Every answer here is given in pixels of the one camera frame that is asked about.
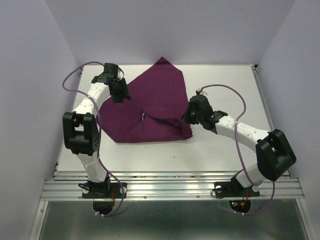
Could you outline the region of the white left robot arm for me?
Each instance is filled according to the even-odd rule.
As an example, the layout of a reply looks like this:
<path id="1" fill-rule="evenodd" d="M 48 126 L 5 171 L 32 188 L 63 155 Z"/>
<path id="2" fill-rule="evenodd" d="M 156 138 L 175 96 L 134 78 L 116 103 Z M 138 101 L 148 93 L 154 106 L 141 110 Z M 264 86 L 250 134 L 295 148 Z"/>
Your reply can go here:
<path id="1" fill-rule="evenodd" d="M 114 63 L 105 63 L 102 73 L 93 77 L 87 92 L 74 92 L 83 95 L 84 99 L 62 116 L 64 145 L 81 161 L 88 181 L 95 183 L 95 193 L 106 197 L 111 193 L 111 184 L 105 181 L 108 171 L 100 160 L 100 108 L 108 98 L 113 103 L 131 99 L 124 72 Z"/>

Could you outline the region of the purple cloth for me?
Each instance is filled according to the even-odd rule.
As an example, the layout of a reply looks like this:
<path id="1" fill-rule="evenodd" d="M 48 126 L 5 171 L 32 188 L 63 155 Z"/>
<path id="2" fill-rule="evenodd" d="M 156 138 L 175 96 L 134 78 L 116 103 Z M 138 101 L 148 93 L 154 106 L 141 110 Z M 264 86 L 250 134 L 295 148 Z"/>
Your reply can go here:
<path id="1" fill-rule="evenodd" d="M 114 103 L 107 99 L 99 111 L 101 128 L 114 142 L 171 142 L 193 136 L 190 124 L 182 120 L 189 103 L 183 73 L 164 57 L 127 88 L 130 100 Z"/>

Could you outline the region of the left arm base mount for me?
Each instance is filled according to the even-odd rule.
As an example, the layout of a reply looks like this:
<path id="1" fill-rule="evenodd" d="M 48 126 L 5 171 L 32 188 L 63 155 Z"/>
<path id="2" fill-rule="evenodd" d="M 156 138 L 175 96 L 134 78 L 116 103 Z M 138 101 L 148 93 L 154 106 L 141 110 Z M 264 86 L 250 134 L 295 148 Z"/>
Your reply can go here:
<path id="1" fill-rule="evenodd" d="M 109 176 L 103 182 L 87 181 L 79 183 L 82 190 L 82 198 L 93 200 L 92 208 L 96 216 L 110 217 L 120 208 L 127 197 L 126 182 L 111 182 Z"/>

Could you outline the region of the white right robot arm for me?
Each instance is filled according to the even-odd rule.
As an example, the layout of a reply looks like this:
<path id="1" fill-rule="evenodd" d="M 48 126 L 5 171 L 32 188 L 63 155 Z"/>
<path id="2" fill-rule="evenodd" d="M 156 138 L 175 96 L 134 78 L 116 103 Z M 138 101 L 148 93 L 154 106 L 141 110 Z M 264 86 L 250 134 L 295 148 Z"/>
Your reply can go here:
<path id="1" fill-rule="evenodd" d="M 276 181 L 297 161 L 285 134 L 275 129 L 261 130 L 241 123 L 227 113 L 214 111 L 206 96 L 193 96 L 182 119 L 191 125 L 200 124 L 208 131 L 235 140 L 256 153 L 256 163 L 238 172 L 230 182 L 231 192 L 242 195 L 248 187 L 263 180 Z"/>

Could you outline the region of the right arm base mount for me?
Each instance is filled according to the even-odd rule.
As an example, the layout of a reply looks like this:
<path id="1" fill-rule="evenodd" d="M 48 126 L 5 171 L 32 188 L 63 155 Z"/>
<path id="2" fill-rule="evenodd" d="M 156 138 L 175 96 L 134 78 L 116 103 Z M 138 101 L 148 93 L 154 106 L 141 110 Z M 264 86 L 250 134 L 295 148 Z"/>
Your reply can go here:
<path id="1" fill-rule="evenodd" d="M 247 215 L 251 209 L 250 198 L 259 197 L 260 191 L 254 190 L 252 185 L 243 187 L 236 179 L 239 173 L 235 174 L 230 181 L 215 182 L 210 195 L 215 199 L 232 198 L 228 201 L 230 210 Z"/>

